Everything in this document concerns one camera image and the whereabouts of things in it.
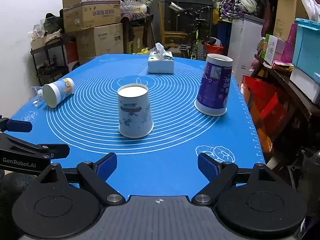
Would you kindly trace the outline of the white patterned tissue box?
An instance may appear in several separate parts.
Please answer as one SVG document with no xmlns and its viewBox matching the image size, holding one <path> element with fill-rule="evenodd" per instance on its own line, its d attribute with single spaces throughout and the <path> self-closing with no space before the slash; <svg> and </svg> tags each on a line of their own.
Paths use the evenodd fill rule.
<svg viewBox="0 0 320 240">
<path fill-rule="evenodd" d="M 156 43 L 150 50 L 148 58 L 149 74 L 173 74 L 174 58 L 172 52 L 166 51 L 161 43 Z"/>
</svg>

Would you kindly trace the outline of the tall brown cardboard box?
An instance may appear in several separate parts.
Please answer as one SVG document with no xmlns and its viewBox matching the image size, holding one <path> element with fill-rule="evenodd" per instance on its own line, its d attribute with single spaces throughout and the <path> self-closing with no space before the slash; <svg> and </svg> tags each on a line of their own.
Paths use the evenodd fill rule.
<svg viewBox="0 0 320 240">
<path fill-rule="evenodd" d="M 296 18 L 308 19 L 301 0 L 278 0 L 273 36 L 287 41 Z"/>
</svg>

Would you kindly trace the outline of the white grey-print paper cup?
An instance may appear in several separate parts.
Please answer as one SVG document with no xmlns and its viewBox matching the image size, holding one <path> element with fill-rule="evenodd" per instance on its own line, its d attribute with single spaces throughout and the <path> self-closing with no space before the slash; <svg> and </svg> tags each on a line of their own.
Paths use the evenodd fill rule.
<svg viewBox="0 0 320 240">
<path fill-rule="evenodd" d="M 117 94 L 119 133 L 130 139 L 146 137 L 153 129 L 148 87 L 131 83 L 121 86 Z"/>
</svg>

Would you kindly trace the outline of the black green bicycle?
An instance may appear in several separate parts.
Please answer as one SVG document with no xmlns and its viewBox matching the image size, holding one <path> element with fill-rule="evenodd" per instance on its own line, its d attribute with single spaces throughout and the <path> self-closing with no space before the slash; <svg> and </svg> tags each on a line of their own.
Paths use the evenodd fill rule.
<svg viewBox="0 0 320 240">
<path fill-rule="evenodd" d="M 164 29 L 162 4 L 163 2 L 158 2 L 161 43 L 165 48 L 178 48 L 183 57 L 193 60 L 205 60 L 209 53 L 223 53 L 222 42 L 211 36 L 212 24 L 201 17 L 207 12 L 212 16 L 212 6 L 183 9 L 174 2 L 168 2 L 168 7 L 176 13 L 176 16 L 184 16 L 187 23 L 184 31 L 167 31 Z"/>
</svg>

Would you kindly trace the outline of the tall purple paper cup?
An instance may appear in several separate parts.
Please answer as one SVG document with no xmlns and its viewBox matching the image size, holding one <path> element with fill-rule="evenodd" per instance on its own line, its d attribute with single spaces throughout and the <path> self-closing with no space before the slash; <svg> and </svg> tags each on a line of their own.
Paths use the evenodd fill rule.
<svg viewBox="0 0 320 240">
<path fill-rule="evenodd" d="M 208 116 L 222 116 L 227 112 L 233 60 L 220 54 L 208 54 L 201 78 L 195 108 Z"/>
</svg>

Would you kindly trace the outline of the teal plastic storage bin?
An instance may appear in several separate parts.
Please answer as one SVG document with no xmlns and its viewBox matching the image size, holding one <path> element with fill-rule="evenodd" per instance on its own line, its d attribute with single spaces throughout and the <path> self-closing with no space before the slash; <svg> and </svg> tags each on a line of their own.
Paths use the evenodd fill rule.
<svg viewBox="0 0 320 240">
<path fill-rule="evenodd" d="M 297 34 L 292 63 L 319 83 L 319 22 L 296 18 Z"/>
</svg>

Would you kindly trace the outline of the clear plastic cup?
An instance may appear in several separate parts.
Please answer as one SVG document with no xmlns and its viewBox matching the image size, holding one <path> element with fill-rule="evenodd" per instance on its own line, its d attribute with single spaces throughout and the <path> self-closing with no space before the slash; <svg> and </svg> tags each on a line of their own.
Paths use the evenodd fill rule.
<svg viewBox="0 0 320 240">
<path fill-rule="evenodd" d="M 43 86 L 32 86 L 31 92 L 33 105 L 40 108 L 44 104 Z"/>
</svg>

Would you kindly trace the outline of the blue silicone baking mat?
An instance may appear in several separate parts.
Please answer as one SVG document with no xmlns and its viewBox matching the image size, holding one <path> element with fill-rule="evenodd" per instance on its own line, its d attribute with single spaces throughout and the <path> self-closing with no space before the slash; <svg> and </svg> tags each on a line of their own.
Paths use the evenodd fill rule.
<svg viewBox="0 0 320 240">
<path fill-rule="evenodd" d="M 115 153 L 116 169 L 103 179 L 124 197 L 194 196 L 208 183 L 197 164 L 201 153 L 240 168 L 264 161 L 229 62 L 175 58 L 171 74 L 148 66 L 142 55 L 89 61 L 47 85 L 53 106 L 31 99 L 14 114 L 33 127 L 16 137 L 67 144 L 64 168 Z"/>
</svg>

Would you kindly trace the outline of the middle cardboard box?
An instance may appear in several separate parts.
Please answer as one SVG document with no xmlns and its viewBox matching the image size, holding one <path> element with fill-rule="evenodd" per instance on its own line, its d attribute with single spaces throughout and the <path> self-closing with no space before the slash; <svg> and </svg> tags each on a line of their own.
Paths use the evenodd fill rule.
<svg viewBox="0 0 320 240">
<path fill-rule="evenodd" d="M 97 56 L 124 53 L 121 23 L 82 30 L 75 38 L 81 65 Z"/>
</svg>

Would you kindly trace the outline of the dark wooden side table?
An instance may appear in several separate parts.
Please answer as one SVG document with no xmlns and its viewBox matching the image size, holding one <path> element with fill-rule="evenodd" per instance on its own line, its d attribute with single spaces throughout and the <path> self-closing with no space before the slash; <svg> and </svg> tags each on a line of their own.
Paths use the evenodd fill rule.
<svg viewBox="0 0 320 240">
<path fill-rule="evenodd" d="M 315 131 L 319 128 L 319 106 L 311 100 L 290 80 L 289 77 L 264 65 L 264 60 L 254 55 L 258 66 L 251 77 L 268 82 L 282 89 L 288 98 L 288 118 L 299 121 L 302 128 Z"/>
</svg>

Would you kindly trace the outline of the top open cardboard box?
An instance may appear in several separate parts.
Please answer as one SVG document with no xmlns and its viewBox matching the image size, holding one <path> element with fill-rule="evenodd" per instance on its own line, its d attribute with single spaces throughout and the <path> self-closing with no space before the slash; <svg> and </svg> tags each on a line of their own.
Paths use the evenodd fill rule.
<svg viewBox="0 0 320 240">
<path fill-rule="evenodd" d="M 119 0 L 62 0 L 62 5 L 66 33 L 120 22 Z"/>
</svg>

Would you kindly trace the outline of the black metal shelf rack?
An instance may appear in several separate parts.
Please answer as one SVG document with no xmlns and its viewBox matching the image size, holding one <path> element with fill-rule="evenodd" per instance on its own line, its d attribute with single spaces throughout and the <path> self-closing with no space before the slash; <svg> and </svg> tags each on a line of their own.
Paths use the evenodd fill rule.
<svg viewBox="0 0 320 240">
<path fill-rule="evenodd" d="M 56 32 L 31 42 L 36 77 L 40 85 L 54 82 L 79 64 L 75 37 Z"/>
</svg>

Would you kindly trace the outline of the white blue yellow paper cup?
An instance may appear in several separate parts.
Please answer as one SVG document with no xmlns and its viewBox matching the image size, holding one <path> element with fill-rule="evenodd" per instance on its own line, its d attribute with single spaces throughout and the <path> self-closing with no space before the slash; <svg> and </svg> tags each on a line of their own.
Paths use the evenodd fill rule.
<svg viewBox="0 0 320 240">
<path fill-rule="evenodd" d="M 74 81 L 69 77 L 45 84 L 42 89 L 45 103 L 51 108 L 55 108 L 67 97 L 71 96 L 74 91 Z"/>
</svg>

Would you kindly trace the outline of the white green product box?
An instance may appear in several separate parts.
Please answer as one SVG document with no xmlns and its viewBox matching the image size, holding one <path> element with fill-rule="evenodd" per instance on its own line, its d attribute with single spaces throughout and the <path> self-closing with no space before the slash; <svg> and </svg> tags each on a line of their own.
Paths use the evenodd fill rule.
<svg viewBox="0 0 320 240">
<path fill-rule="evenodd" d="M 266 35 L 264 39 L 263 50 L 261 52 L 261 58 L 264 59 L 264 61 L 269 65 L 273 64 L 277 43 L 278 43 L 277 37 L 270 34 Z"/>
</svg>

